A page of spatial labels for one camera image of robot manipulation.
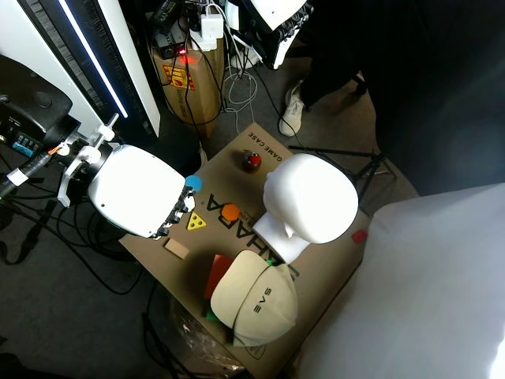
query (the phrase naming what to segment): white mannequin head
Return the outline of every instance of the white mannequin head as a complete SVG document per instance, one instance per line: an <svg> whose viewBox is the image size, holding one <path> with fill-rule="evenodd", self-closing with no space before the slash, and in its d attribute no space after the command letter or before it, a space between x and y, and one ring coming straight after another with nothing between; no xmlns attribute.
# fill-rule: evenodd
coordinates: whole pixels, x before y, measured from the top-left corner
<svg viewBox="0 0 505 379"><path fill-rule="evenodd" d="M330 242L344 233L354 221L357 212L357 193L350 180L336 167L309 154L297 154L281 163L268 174L264 186L263 201L267 218L276 224L273 240L301 239L304 249L309 243ZM293 246L271 244L272 234L258 233L265 242L287 262L293 261Z"/></svg>

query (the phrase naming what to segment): black tripod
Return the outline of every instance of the black tripod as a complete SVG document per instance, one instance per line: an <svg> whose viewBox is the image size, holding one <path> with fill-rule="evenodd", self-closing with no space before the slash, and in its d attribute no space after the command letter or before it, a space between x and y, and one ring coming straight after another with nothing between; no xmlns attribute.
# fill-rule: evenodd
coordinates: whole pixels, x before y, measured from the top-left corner
<svg viewBox="0 0 505 379"><path fill-rule="evenodd" d="M370 182L376 174L390 174L394 179L397 178L396 174L389 167L386 162L386 156L381 152L376 154L374 152L349 152L347 150L333 150L330 148L302 148L300 146L290 146L290 149L293 150L303 150L305 152L315 152L317 156L320 156L333 166L337 167L341 172L343 172L347 178L357 186L357 182L366 176L365 184L361 187L361 190L358 192L357 198L358 202L361 202L361 199L366 193L368 186L370 186ZM363 168L361 168L357 173L352 172L351 170L342 167L338 163L336 163L332 158L327 156L327 154L338 154L340 156L360 156L364 158L369 158L370 162L365 164ZM386 167L386 171L377 172L380 165L383 164Z"/></svg>

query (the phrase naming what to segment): brown cardboard box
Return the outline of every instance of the brown cardboard box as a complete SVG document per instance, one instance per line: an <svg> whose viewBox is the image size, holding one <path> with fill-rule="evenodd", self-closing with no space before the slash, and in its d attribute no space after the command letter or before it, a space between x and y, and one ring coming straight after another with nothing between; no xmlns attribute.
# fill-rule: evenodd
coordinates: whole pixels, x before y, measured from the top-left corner
<svg viewBox="0 0 505 379"><path fill-rule="evenodd" d="M244 150L258 152L263 162L254 174L241 168ZM217 321L205 318L204 299L211 264L216 254L235 257L249 249L265 259L274 254L253 232L252 225L265 212L263 186L267 173L291 156L272 136L252 124L229 143L196 174L204 183L196 195L195 212L206 227L187 231L189 215L170 229L170 237L189 249L184 260L164 248L159 241L126 235L121 243L174 297L234 355L256 378L273 378L298 349L331 301L361 262L364 243L356 244L352 234L368 226L368 217L358 212L350 229L335 241L311 245L290 265L298 295L297 324L280 339L262 347L234 347L231 331ZM324 196L336 196L333 193ZM226 222L221 216L225 203L241 209L239 220Z"/></svg>
<svg viewBox="0 0 505 379"><path fill-rule="evenodd" d="M224 72L223 40L218 41L218 48L213 51L202 53L201 51L188 50L185 57L178 57L175 60L175 64L173 59L161 59L157 51L153 51L153 59L166 100L171 108L192 129L195 128L193 119L197 125L208 122L198 125L197 128L201 137L209 138L215 126L215 117L219 114L221 106L218 86L212 72L217 84L221 86ZM186 73L186 60L189 75Z"/></svg>

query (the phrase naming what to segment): black strap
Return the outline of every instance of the black strap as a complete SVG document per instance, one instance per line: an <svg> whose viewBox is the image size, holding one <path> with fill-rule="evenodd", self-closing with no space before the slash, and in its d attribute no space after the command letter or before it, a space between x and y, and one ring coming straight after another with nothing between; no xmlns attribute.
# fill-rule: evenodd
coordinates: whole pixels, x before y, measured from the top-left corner
<svg viewBox="0 0 505 379"><path fill-rule="evenodd" d="M19 253L19 256L14 262L11 262L7 259L7 246L5 243L0 242L0 259L3 261L3 263L9 266L18 265L26 259L26 257L30 254L30 252L33 250L33 248L39 241L40 231L42 230L43 225L45 225L47 221L49 221L51 214L54 211L54 208L56 208L57 203L58 202L55 200L49 200L47 202L46 208L44 209L44 212L39 219L39 223L36 223L26 235L26 238L21 244L21 251Z"/></svg>

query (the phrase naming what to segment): baseball cap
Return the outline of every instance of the baseball cap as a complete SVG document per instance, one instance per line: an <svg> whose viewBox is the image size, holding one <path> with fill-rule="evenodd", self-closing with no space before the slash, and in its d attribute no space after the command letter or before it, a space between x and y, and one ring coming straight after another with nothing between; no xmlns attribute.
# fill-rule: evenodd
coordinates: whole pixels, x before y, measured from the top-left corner
<svg viewBox="0 0 505 379"><path fill-rule="evenodd" d="M211 297L218 319L234 330L234 346L260 346L294 327L297 294L287 265L270 266L240 252Z"/></svg>

